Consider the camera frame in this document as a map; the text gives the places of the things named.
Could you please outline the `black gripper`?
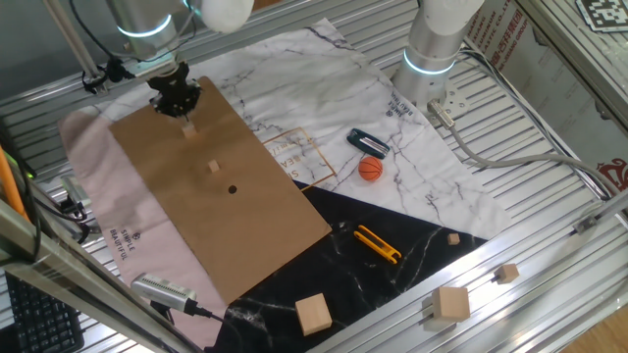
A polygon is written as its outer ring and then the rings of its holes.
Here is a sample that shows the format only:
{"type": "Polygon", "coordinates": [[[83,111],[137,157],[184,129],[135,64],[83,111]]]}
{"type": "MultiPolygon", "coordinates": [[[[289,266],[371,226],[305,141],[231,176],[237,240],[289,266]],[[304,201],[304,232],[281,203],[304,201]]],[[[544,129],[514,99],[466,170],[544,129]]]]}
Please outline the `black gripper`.
{"type": "Polygon", "coordinates": [[[157,113],[171,116],[172,111],[183,111],[186,117],[196,107],[200,85],[195,80],[188,81],[188,74],[189,65],[179,64],[172,73],[148,81],[148,85],[159,92],[150,99],[150,105],[157,113]]]}

